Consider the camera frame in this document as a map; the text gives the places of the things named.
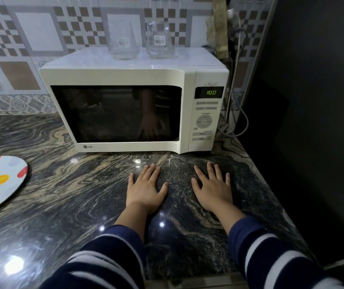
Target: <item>barcode label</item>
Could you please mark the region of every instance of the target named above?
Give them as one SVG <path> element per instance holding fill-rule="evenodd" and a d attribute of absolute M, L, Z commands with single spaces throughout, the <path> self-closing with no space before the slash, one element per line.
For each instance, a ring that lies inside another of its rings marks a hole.
<path fill-rule="evenodd" d="M 126 38 L 119 38 L 118 39 L 118 47 L 119 48 L 129 48 L 129 41 Z"/>
<path fill-rule="evenodd" d="M 155 35 L 155 45 L 162 46 L 165 45 L 165 35 Z"/>

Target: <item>striped sleeve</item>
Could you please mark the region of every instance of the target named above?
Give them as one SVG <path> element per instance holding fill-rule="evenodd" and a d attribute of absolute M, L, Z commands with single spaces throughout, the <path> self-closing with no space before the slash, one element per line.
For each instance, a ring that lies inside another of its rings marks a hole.
<path fill-rule="evenodd" d="M 143 289 L 145 261 L 140 236 L 114 225 L 73 254 L 40 289 Z"/>
<path fill-rule="evenodd" d="M 295 247 L 252 217 L 236 222 L 228 246 L 250 289 L 344 289 Z"/>

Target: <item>tiled backsplash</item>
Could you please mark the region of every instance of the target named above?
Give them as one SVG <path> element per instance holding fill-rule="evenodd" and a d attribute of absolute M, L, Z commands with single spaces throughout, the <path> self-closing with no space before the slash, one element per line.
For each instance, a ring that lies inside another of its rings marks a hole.
<path fill-rule="evenodd" d="M 237 92 L 246 89 L 271 3 L 231 0 L 250 34 Z M 38 69 L 84 47 L 106 47 L 108 20 L 130 20 L 141 47 L 154 19 L 169 22 L 176 47 L 200 47 L 211 15 L 212 0 L 0 0 L 0 112 L 56 112 Z"/>

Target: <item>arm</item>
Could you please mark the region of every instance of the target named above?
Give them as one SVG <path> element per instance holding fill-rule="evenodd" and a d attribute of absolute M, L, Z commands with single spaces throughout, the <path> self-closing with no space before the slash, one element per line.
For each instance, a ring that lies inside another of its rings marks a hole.
<path fill-rule="evenodd" d="M 159 173 L 160 167 L 146 165 L 135 183 L 131 173 L 126 208 L 115 224 L 73 254 L 40 288 L 144 288 L 146 217 L 155 212 L 168 191 L 168 183 L 156 191 Z"/>
<path fill-rule="evenodd" d="M 195 166 L 203 187 L 193 178 L 194 193 L 203 208 L 222 223 L 229 251 L 250 289 L 344 289 L 291 243 L 278 239 L 232 204 L 229 173 L 224 183 L 218 165 L 214 172 L 208 162 L 207 170 L 208 178 Z"/>
<path fill-rule="evenodd" d="M 159 136 L 159 118 L 155 113 L 155 93 L 149 88 L 140 91 L 140 103 L 143 111 L 143 119 L 140 124 L 139 136 L 143 134 L 145 139 L 155 139 Z"/>

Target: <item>microwave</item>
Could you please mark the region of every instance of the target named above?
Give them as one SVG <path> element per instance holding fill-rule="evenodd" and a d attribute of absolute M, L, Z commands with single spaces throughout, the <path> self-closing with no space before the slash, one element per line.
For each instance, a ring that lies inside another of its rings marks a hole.
<path fill-rule="evenodd" d="M 39 72 L 78 152 L 178 154 L 212 150 L 229 75 L 204 48 L 117 60 L 89 47 Z"/>

